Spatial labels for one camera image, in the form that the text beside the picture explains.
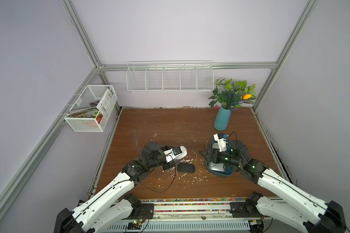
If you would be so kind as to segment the silver computer mouse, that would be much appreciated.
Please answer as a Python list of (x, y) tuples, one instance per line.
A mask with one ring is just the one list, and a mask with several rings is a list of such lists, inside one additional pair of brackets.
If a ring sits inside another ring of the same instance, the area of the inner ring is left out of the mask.
[(223, 173), (225, 172), (225, 165), (222, 163), (214, 163), (214, 162), (209, 162), (207, 164), (207, 167), (209, 170), (214, 171), (214, 172), (219, 172), (219, 173)]

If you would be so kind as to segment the white computer mouse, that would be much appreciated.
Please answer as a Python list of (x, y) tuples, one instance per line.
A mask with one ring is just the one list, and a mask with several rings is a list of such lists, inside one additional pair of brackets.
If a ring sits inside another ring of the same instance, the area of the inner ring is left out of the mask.
[(172, 157), (175, 163), (181, 161), (184, 157), (187, 156), (187, 149), (184, 146), (179, 146), (176, 148), (172, 148)]

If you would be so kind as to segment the black computer mouse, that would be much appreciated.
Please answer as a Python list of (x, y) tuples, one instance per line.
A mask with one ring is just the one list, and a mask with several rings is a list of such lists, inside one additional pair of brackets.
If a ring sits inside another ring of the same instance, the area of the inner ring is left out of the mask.
[(177, 165), (177, 170), (182, 173), (195, 173), (195, 166), (188, 163), (179, 163)]

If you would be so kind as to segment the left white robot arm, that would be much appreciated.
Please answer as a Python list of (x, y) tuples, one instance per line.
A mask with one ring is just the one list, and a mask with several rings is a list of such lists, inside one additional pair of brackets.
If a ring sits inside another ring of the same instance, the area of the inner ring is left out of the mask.
[(56, 233), (100, 233), (129, 217), (141, 202), (128, 194), (156, 168), (168, 170), (187, 156), (184, 146), (161, 146), (149, 142), (137, 159), (127, 163), (113, 180), (73, 210), (63, 209), (56, 217)]

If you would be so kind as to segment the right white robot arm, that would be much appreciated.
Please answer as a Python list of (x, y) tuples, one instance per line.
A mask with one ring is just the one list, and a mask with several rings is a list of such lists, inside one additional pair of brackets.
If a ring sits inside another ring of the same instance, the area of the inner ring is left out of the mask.
[(268, 165), (250, 157), (242, 141), (216, 138), (208, 149), (199, 153), (211, 174), (228, 177), (237, 171), (286, 202), (277, 203), (254, 192), (244, 203), (231, 204), (234, 216), (270, 216), (303, 233), (345, 233), (349, 230), (341, 205), (334, 201), (327, 203), (291, 184)]

